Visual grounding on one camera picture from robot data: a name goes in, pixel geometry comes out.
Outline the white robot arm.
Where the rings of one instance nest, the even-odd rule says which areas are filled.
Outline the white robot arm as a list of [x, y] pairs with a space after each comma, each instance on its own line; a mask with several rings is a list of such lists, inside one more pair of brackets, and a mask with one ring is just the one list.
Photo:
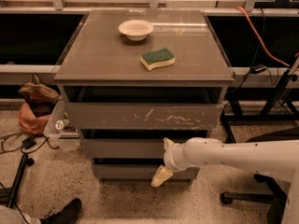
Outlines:
[[180, 144], [165, 138], [164, 164], [158, 168], [151, 185], [159, 187], [173, 174], [188, 168], [218, 164], [290, 183], [282, 224], [298, 224], [298, 140], [223, 144], [217, 139], [195, 137]]

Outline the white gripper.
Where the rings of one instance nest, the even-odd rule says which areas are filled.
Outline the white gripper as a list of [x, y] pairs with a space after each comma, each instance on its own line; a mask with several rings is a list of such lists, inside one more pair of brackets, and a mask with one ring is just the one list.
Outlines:
[[168, 138], [164, 138], [164, 165], [161, 165], [151, 180], [151, 185], [155, 188], [160, 187], [166, 180], [173, 176], [173, 172], [182, 172], [187, 169], [184, 164], [179, 162], [183, 157], [181, 144], [174, 143]]

